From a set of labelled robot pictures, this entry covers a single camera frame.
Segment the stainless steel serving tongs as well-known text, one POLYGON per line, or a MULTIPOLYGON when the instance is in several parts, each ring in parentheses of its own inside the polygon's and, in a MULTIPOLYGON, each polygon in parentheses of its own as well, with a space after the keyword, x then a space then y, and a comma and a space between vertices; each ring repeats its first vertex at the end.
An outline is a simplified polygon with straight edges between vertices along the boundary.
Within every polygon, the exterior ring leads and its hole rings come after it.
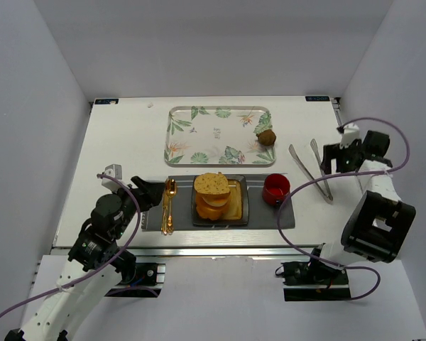
MULTIPOLYGON (((324 176, 324 171, 321 169, 322 160, 320 158, 320 150, 317 145, 317 141, 315 139, 312 139, 310 142, 310 148, 312 149, 312 152, 314 153, 314 156, 316 158, 318 168, 320 171, 320 175, 324 176)), ((299 166, 301 171, 307 176, 308 180, 314 180, 315 177, 313 174, 309 171, 309 169, 306 167, 306 165, 301 161, 300 157, 298 156, 295 147, 290 144, 288 147, 288 152, 292 156, 293 160, 296 162, 296 164, 299 166)), ((324 201, 330 205, 334 202, 334 196, 332 194, 332 191, 330 189, 329 183, 327 180, 323 180, 323 185, 320 185, 319 183, 315 183, 314 186, 316 187, 317 191, 320 193, 320 195, 323 197, 324 201)))

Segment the brown bread slice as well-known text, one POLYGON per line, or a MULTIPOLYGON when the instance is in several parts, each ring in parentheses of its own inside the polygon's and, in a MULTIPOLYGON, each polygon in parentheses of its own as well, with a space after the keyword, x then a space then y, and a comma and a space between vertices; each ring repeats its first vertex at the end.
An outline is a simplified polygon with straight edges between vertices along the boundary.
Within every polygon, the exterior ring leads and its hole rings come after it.
POLYGON ((222 173, 204 173, 197 176, 194 189, 202 195, 226 195, 230 192, 228 179, 222 173))

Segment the orange glazed bagel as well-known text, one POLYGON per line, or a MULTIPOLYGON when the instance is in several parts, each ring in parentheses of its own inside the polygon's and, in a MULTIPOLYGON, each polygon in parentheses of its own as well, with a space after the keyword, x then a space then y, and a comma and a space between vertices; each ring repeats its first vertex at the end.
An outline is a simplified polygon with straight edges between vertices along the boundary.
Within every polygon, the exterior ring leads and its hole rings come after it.
POLYGON ((206 202, 207 205, 212 207, 223 207, 227 205, 230 194, 208 195, 200 194, 200 197, 206 202))

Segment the orange round sponge cake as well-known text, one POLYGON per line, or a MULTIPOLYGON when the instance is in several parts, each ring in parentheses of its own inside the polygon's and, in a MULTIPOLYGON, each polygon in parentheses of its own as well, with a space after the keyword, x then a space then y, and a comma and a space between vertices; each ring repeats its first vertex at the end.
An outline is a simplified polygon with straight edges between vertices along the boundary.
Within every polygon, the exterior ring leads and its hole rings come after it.
POLYGON ((197 195, 195 198, 197 214, 206 220, 218 220, 221 218, 229 209, 230 199, 226 199, 224 204, 221 206, 212 206, 208 204, 203 197, 197 195))

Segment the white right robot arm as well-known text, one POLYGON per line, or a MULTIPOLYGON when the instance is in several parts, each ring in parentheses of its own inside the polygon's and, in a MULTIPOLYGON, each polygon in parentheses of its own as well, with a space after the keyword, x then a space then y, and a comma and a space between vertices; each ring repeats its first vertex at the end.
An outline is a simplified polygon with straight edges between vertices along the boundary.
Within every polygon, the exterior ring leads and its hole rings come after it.
POLYGON ((307 265, 311 271, 333 273, 365 260, 390 263, 397 257, 415 219, 415 208, 402 201, 393 185, 393 164, 386 158, 389 135, 368 131, 361 139, 354 124, 339 131, 340 143, 324 146, 320 168, 329 175, 331 162, 335 161, 338 173, 358 173, 363 195, 341 238, 313 250, 307 265))

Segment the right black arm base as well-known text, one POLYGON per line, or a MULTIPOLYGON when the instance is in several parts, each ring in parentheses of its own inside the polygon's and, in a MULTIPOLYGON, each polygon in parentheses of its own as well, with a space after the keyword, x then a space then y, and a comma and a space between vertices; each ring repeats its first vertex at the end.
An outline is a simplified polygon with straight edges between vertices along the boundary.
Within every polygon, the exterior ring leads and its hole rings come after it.
POLYGON ((275 270, 275 276, 283 279, 286 302, 347 301, 351 298, 346 271, 319 261, 282 263, 275 270))

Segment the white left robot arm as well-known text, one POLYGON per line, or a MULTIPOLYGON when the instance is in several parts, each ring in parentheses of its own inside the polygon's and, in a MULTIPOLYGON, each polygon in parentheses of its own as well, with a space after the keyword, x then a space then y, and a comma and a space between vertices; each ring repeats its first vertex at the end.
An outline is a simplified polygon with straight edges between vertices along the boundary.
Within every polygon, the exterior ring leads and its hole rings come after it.
POLYGON ((109 193, 96 201, 83 223, 55 290, 44 296, 41 307, 25 325, 8 332, 6 340, 72 340, 103 297, 159 295, 164 265, 138 263, 117 241, 133 218, 161 203, 165 184, 134 176, 132 185, 124 185, 106 173, 100 178, 109 193))

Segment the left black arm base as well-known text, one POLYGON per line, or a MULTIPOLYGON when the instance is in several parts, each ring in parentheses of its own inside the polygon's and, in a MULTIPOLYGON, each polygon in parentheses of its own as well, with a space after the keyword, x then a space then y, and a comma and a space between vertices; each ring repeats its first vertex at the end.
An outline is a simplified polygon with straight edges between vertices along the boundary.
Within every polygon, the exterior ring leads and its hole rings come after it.
POLYGON ((166 264, 136 263, 134 277, 112 288, 106 297, 157 298, 165 281, 166 264))

